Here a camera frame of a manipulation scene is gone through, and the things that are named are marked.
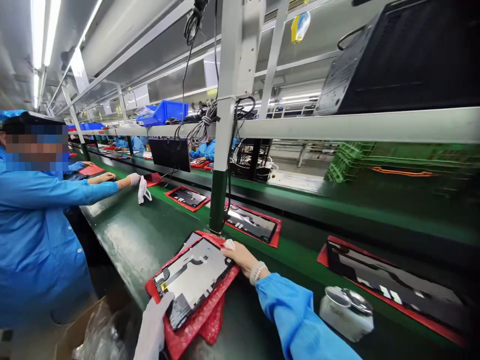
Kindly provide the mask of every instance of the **black monitor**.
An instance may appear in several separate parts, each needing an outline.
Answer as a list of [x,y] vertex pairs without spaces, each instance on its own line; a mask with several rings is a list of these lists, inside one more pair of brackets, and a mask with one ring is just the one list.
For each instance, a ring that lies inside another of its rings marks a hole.
[[148,139],[148,145],[155,165],[190,172],[187,139]]

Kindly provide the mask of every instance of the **hand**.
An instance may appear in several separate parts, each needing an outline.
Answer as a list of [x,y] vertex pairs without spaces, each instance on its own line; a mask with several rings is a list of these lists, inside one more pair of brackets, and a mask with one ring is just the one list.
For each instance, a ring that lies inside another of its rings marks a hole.
[[138,175],[136,172],[131,173],[130,175],[127,176],[127,179],[130,179],[130,185],[129,186],[134,186],[137,185],[140,181],[140,175]]
[[[250,251],[248,251],[248,249],[244,245],[242,245],[238,241],[234,241],[233,243],[235,244],[235,250],[228,250],[226,248],[222,248],[221,253],[227,258],[230,258],[234,262],[236,262],[236,264],[241,267],[243,275],[249,278],[250,271],[259,261],[257,260],[257,258],[255,258],[255,256],[252,255]],[[261,271],[260,277],[258,279],[263,279],[268,275],[270,275],[270,272],[266,268],[264,268]]]
[[106,172],[102,175],[95,176],[92,178],[88,179],[88,184],[101,184],[109,180],[115,180],[117,178],[117,175],[115,175],[112,172]]

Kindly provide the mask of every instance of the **cardboard box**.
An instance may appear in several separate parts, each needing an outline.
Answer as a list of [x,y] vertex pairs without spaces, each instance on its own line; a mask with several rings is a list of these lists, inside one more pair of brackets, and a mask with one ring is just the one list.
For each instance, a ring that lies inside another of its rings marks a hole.
[[72,360],[72,352],[84,343],[90,317],[98,310],[101,303],[107,303],[111,313],[114,314],[123,309],[130,301],[130,297],[123,288],[109,291],[106,296],[89,307],[66,328],[63,338],[56,345],[54,360]]

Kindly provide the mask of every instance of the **bracelet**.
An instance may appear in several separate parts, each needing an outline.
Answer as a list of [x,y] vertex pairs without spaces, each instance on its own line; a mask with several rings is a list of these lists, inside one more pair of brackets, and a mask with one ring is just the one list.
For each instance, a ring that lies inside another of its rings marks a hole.
[[262,272],[263,269],[266,269],[266,268],[267,266],[263,261],[257,262],[255,266],[252,267],[252,269],[250,270],[250,276],[249,276],[250,284],[252,284],[252,286],[255,286],[256,282],[259,280],[260,273]]

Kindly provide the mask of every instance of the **blue plastic bin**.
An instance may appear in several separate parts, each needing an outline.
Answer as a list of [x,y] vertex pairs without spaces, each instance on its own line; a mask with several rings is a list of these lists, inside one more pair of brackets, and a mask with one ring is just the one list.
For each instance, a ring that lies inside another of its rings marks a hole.
[[100,122],[84,122],[80,124],[81,130],[101,130],[104,125]]
[[136,119],[137,122],[143,122],[143,126],[165,125],[165,121],[170,118],[181,120],[182,108],[185,116],[189,113],[188,104],[168,100],[162,100],[158,106],[147,105],[147,108],[154,111],[153,116],[139,116]]

